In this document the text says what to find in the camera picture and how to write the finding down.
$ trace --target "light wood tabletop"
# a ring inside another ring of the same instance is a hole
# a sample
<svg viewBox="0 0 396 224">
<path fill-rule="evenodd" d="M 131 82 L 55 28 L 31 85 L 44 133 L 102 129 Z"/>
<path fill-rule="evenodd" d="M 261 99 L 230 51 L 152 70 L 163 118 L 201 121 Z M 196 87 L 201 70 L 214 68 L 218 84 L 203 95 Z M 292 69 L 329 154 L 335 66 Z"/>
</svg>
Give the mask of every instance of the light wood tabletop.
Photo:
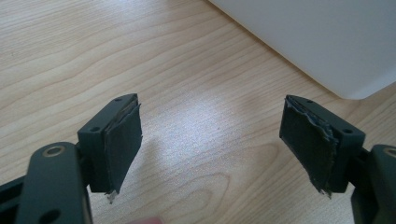
<svg viewBox="0 0 396 224">
<path fill-rule="evenodd" d="M 279 139 L 286 94 L 396 145 L 395 84 L 341 99 L 207 1 L 2 1 L 0 184 L 127 93 L 142 147 L 113 204 L 91 195 L 94 223 L 353 223 L 353 187 L 318 193 Z"/>
</svg>

